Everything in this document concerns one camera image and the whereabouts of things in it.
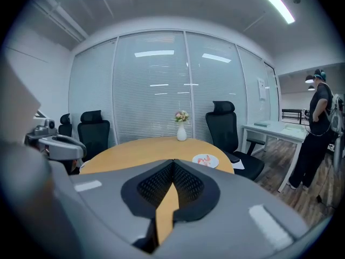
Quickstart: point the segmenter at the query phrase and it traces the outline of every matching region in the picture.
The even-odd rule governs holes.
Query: ceiling light
[[[168,84],[151,84],[150,86],[168,86]]]
[[[313,76],[308,75],[306,78],[306,84],[311,84],[313,82]]]
[[[268,0],[280,12],[287,24],[295,22],[295,19],[281,0]]]
[[[147,52],[140,52],[134,53],[135,57],[147,57],[147,56],[160,56],[162,54],[174,54],[175,50],[162,50],[162,51],[147,51]]]
[[[218,60],[220,62],[225,62],[225,63],[229,63],[231,61],[228,58],[222,58],[222,57],[219,57],[219,56],[215,56],[213,54],[203,54],[203,58],[215,59],[215,60]]]

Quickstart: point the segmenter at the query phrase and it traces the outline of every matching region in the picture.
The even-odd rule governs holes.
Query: desk leg
[[[244,128],[243,129],[243,139],[242,139],[242,147],[241,147],[241,152],[246,153],[246,144],[247,144],[247,130]]]
[[[285,184],[287,183],[288,179],[290,178],[290,176],[292,174],[292,171],[293,171],[293,169],[296,166],[297,159],[298,159],[298,156],[300,154],[301,146],[302,146],[302,143],[298,143],[297,144],[297,147],[296,147],[296,150],[295,150],[295,154],[294,154],[293,159],[291,161],[289,170],[287,171],[287,174],[286,174],[284,180],[282,181],[282,184],[280,185],[280,187],[278,189],[278,192],[281,192],[284,189]]]

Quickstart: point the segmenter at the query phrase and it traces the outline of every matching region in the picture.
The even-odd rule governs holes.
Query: white desk
[[[243,125],[243,141],[242,141],[242,148],[241,152],[245,153],[245,148],[246,148],[246,140],[247,140],[247,132],[257,132],[257,133],[262,133],[267,136],[271,136],[274,138],[279,138],[288,142],[292,142],[297,144],[295,154],[293,156],[293,159],[291,161],[289,170],[287,171],[287,174],[282,181],[282,184],[280,185],[278,191],[281,192],[287,183],[287,180],[292,174],[293,169],[296,166],[298,155],[301,150],[302,143],[304,142],[304,139],[307,136],[307,131],[305,130],[305,127],[303,125],[297,125],[297,124],[286,124],[284,122],[278,122],[278,121],[263,121],[264,123],[269,124],[268,127],[261,127],[261,126],[255,126],[254,124],[250,125]],[[286,126],[293,126],[296,128],[300,128],[300,131],[298,130],[292,130],[288,131],[284,129]]]

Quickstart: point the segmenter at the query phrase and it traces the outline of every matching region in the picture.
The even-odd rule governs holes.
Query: white vase
[[[185,132],[183,122],[178,123],[177,140],[185,141],[187,139],[187,133]]]

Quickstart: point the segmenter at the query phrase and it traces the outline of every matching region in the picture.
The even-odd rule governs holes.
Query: office chair
[[[59,134],[65,136],[72,136],[72,124],[70,122],[70,114],[64,114],[60,118],[61,125],[59,126]]]
[[[264,162],[251,156],[255,144],[264,145],[265,142],[247,139],[251,142],[248,153],[235,152],[238,147],[235,106],[230,101],[213,101],[215,109],[206,113],[206,122],[209,127],[213,144],[221,149],[232,163],[242,161],[243,170],[234,169],[235,174],[255,180],[264,169]]]
[[[101,111],[86,111],[78,124],[79,140],[86,146],[87,155],[83,162],[90,160],[108,148],[110,123],[102,120]]]

